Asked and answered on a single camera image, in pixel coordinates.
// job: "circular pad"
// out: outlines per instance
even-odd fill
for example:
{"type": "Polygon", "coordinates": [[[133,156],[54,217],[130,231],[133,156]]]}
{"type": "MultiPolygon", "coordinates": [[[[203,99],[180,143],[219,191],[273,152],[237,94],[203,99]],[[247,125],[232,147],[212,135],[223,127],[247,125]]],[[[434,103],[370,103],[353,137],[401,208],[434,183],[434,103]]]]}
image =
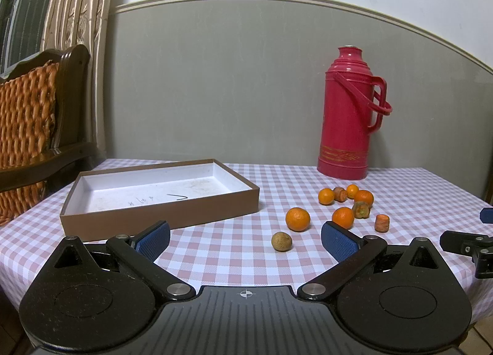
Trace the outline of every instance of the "circular pad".
{"type": "Polygon", "coordinates": [[[21,322],[36,345],[58,352],[103,351],[132,339],[154,314],[154,295],[140,280],[114,271],[71,277],[72,283],[39,281],[24,297],[21,322]]]}
{"type": "Polygon", "coordinates": [[[392,273],[356,278],[342,289],[337,312],[353,334],[398,352],[442,348],[463,334],[470,311],[463,293],[447,285],[401,280],[392,273]]]}
{"type": "Polygon", "coordinates": [[[65,315],[93,317],[104,312],[112,304],[111,291],[95,284],[79,284],[58,294],[55,305],[65,315]]]}
{"type": "Polygon", "coordinates": [[[399,285],[387,288],[380,294],[380,306],[391,315],[419,319],[436,309],[436,299],[425,289],[399,285]]]}

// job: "wall molding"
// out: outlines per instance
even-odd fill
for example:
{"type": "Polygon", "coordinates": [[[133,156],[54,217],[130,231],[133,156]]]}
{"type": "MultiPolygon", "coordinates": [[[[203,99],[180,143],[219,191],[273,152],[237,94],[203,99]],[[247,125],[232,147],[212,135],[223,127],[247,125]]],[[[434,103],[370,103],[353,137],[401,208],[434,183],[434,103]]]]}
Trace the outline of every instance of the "wall molding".
{"type": "MultiPolygon", "coordinates": [[[[116,6],[114,9],[110,10],[109,14],[114,15],[114,14],[122,14],[124,12],[128,11],[134,11],[134,10],[139,10],[141,8],[147,8],[147,7],[154,7],[154,6],[161,6],[162,4],[171,4],[171,3],[180,3],[180,2],[195,2],[198,0],[142,0],[140,2],[133,2],[133,3],[128,3],[128,4],[121,4],[119,6],[116,6]]],[[[354,4],[348,4],[344,2],[338,2],[337,0],[276,0],[280,2],[295,2],[295,3],[302,3],[302,4],[311,4],[313,6],[322,6],[322,7],[328,7],[328,8],[334,8],[338,9],[341,11],[347,11],[347,12],[352,12],[355,14],[363,15],[365,17],[370,17],[374,19],[378,19],[380,21],[384,21],[389,24],[396,25],[400,28],[407,29],[411,32],[414,32],[416,34],[419,34],[425,38],[431,39],[447,48],[450,50],[453,50],[454,52],[462,55],[463,57],[467,58],[468,60],[472,61],[473,63],[477,64],[487,72],[493,75],[493,68],[491,68],[489,65],[478,59],[477,57],[473,56],[472,54],[468,53],[464,49],[456,46],[455,44],[441,38],[438,35],[435,35],[434,33],[427,31],[423,28],[420,28],[416,25],[410,24],[409,22],[403,21],[399,18],[391,17],[390,15],[386,15],[383,13],[380,13],[378,11],[371,10],[369,8],[364,8],[364,7],[359,7],[355,6],[354,4]]]]}

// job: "small potato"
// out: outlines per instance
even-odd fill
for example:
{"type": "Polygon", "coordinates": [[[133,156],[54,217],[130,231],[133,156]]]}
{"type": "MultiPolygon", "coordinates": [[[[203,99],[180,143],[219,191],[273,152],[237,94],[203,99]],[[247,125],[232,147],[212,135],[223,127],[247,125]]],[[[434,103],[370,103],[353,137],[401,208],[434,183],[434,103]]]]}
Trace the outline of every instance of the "small potato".
{"type": "Polygon", "coordinates": [[[366,202],[354,202],[354,205],[352,206],[352,211],[356,219],[367,219],[368,217],[370,217],[370,206],[368,206],[368,203],[366,202]]]}
{"type": "Polygon", "coordinates": [[[346,191],[342,187],[334,188],[334,199],[337,202],[345,202],[347,198],[348,198],[348,191],[346,191]]]}
{"type": "Polygon", "coordinates": [[[279,231],[272,236],[271,239],[272,247],[279,252],[289,251],[293,245],[293,240],[289,234],[279,231]]]}

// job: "blue gripper pad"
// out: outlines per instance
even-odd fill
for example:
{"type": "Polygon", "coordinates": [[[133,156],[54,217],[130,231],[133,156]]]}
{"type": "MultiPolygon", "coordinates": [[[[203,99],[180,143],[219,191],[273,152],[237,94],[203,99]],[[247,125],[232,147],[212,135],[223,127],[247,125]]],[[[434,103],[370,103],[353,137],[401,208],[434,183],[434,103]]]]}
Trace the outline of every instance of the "blue gripper pad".
{"type": "Polygon", "coordinates": [[[171,231],[167,222],[160,222],[158,226],[151,227],[151,231],[134,237],[135,250],[145,256],[151,262],[155,261],[168,247],[171,231]]]}
{"type": "Polygon", "coordinates": [[[358,251],[358,244],[355,241],[336,230],[329,223],[322,226],[320,236],[325,250],[338,262],[342,262],[358,251]]]}
{"type": "Polygon", "coordinates": [[[493,207],[485,207],[479,213],[479,219],[484,224],[493,224],[493,207]]]}

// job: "tangerine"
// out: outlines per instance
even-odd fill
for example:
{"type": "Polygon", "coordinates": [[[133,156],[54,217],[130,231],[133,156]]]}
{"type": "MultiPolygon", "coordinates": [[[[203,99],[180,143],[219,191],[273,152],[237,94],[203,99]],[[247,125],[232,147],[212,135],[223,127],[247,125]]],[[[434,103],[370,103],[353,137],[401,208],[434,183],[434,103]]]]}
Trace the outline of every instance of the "tangerine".
{"type": "Polygon", "coordinates": [[[359,191],[358,185],[354,185],[354,184],[348,185],[346,191],[348,192],[348,198],[354,199],[354,195],[356,195],[356,193],[359,191]]]}
{"type": "Polygon", "coordinates": [[[354,195],[355,202],[366,202],[370,207],[373,205],[374,200],[375,198],[373,197],[373,193],[364,189],[359,190],[358,192],[356,192],[356,195],[354,195]]]}
{"type": "Polygon", "coordinates": [[[332,221],[345,229],[350,229],[354,223],[354,213],[348,207],[340,207],[332,214],[332,221]]]}
{"type": "Polygon", "coordinates": [[[293,231],[304,231],[310,225],[310,214],[301,207],[293,207],[286,213],[286,225],[293,231]]]}
{"type": "Polygon", "coordinates": [[[334,200],[334,191],[330,188],[324,188],[319,192],[319,202],[323,205],[328,205],[334,200]]]}

